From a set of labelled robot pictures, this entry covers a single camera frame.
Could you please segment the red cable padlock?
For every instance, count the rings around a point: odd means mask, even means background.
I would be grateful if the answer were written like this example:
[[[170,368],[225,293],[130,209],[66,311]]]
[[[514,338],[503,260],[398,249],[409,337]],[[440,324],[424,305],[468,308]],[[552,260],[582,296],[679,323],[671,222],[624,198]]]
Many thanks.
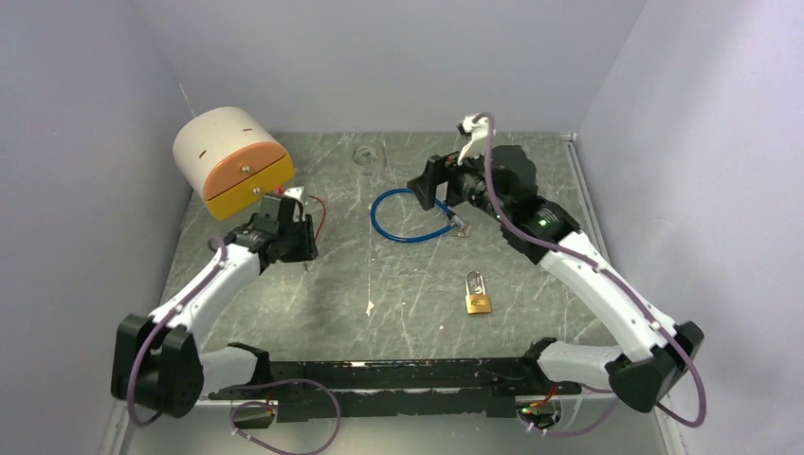
[[[319,240],[319,238],[320,238],[323,226],[324,226],[324,224],[325,224],[325,222],[327,220],[328,209],[327,209],[326,203],[320,197],[315,196],[315,195],[310,195],[310,198],[314,202],[316,202],[318,207],[319,207],[319,211],[317,212],[317,215],[318,215],[319,218],[318,218],[317,226],[316,226],[316,229],[315,229],[315,236],[314,236],[315,241],[317,242]]]

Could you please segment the brass padlock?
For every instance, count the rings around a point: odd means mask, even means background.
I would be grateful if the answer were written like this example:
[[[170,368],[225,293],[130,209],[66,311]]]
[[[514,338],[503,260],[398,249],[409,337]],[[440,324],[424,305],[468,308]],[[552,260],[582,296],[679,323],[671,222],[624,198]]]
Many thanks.
[[[487,295],[484,276],[478,270],[470,270],[465,275],[466,312],[470,316],[487,315],[492,312],[490,297]]]

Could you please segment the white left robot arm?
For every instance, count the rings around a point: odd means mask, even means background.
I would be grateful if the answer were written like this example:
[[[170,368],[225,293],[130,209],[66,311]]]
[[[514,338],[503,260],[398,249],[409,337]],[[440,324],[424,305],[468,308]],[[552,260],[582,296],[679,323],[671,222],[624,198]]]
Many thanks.
[[[111,393],[125,402],[136,426],[149,426],[163,415],[183,417],[199,398],[222,390],[237,389],[248,398],[269,390],[273,376],[267,351],[231,342],[202,354],[198,344],[235,296],[272,264],[318,257],[306,199],[302,187],[264,195],[245,223],[209,240],[212,259],[177,294],[147,316],[130,314],[121,321]]]

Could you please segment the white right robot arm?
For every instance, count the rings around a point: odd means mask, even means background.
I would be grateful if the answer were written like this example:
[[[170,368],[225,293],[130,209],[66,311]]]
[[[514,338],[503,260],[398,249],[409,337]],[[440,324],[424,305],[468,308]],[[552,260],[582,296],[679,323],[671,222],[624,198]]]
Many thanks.
[[[603,323],[615,343],[580,346],[545,338],[521,368],[524,387],[534,393],[556,382],[575,382],[613,392],[633,410],[649,412],[686,374],[698,393],[698,415],[684,425],[700,426],[706,414],[703,380],[693,360],[704,342],[693,321],[677,322],[646,302],[603,258],[579,222],[560,204],[539,194],[536,166],[519,146],[501,146],[503,163],[491,172],[480,158],[433,155],[407,183],[424,210],[438,202],[468,203],[501,225],[506,242],[567,286]]]

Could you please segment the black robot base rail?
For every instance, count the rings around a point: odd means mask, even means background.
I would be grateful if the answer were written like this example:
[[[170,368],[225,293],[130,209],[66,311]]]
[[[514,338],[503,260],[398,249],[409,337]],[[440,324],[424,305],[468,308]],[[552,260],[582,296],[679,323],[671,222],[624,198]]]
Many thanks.
[[[372,361],[276,361],[257,387],[232,386],[213,402],[270,401],[281,423],[347,417],[482,414],[512,418],[546,397],[578,395],[532,359],[471,357]]]

